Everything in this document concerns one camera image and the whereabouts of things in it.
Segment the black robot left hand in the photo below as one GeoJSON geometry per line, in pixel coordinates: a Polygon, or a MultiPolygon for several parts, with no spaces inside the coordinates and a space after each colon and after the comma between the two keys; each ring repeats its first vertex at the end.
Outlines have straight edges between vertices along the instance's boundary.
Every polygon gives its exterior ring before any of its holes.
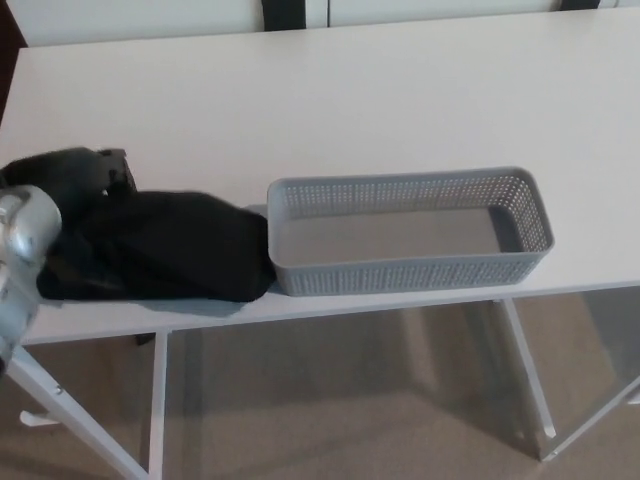
{"type": "Polygon", "coordinates": [[[31,185],[44,191],[70,225],[101,198],[137,190],[123,149],[72,147],[14,160],[1,168],[1,185],[31,185]]]}

